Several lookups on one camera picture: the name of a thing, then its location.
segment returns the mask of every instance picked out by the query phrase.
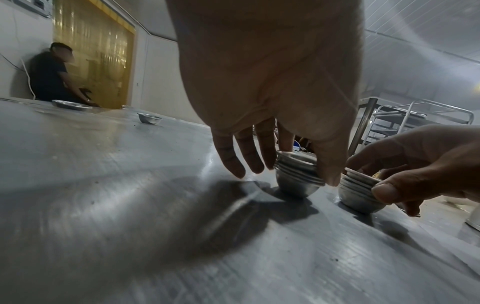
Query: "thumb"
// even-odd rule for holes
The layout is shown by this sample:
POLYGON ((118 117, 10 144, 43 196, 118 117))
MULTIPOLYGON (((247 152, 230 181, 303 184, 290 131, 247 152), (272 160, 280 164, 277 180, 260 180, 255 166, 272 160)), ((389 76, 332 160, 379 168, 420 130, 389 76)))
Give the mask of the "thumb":
POLYGON ((437 197, 452 184, 445 183, 445 173, 435 164, 402 171, 372 188, 373 195, 382 203, 392 204, 419 201, 437 197))
POLYGON ((326 142, 313 142, 318 175, 325 183, 337 187, 348 158, 349 133, 342 132, 326 142))

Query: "ceiling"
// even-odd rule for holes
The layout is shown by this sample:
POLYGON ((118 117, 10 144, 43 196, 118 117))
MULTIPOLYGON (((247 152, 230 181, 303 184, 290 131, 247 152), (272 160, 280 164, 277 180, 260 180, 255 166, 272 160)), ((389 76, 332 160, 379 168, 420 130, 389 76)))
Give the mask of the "ceiling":
MULTIPOLYGON (((165 0, 116 0, 175 40, 165 0)), ((363 96, 480 109, 479 0, 364 0, 363 96)))

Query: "stainless steel table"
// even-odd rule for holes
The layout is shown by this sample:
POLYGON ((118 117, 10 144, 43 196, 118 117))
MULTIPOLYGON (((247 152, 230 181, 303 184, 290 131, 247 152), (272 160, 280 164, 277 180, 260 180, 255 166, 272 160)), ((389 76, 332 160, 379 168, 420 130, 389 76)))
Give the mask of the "stainless steel table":
POLYGON ((208 128, 0 101, 2 303, 473 303, 480 276, 395 207, 234 179, 208 128))

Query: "yellow plastic strip curtain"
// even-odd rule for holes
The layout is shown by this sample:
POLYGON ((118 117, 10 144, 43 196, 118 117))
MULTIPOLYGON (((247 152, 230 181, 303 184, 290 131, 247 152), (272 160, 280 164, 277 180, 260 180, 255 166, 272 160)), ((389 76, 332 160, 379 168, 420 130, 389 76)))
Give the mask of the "yellow plastic strip curtain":
POLYGON ((104 108, 127 103, 135 29, 97 0, 55 0, 54 41, 73 48, 67 70, 104 108))

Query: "person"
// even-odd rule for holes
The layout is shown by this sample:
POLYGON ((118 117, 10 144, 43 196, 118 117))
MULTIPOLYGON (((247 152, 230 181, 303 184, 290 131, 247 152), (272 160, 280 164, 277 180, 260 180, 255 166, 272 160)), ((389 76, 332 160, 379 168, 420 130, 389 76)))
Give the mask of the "person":
POLYGON ((50 50, 35 56, 30 65, 30 85, 36 98, 44 101, 55 99, 97 106, 75 85, 65 68, 73 62, 71 47, 52 43, 50 50))
POLYGON ((167 0, 188 99, 211 128, 224 166, 254 173, 312 140, 318 173, 338 185, 358 112, 361 0, 167 0), (260 158, 254 140, 258 138, 260 158))
POLYGON ((434 125, 367 145, 347 167, 383 179, 372 189, 385 204, 402 202, 410 216, 440 195, 480 202, 480 127, 434 125))

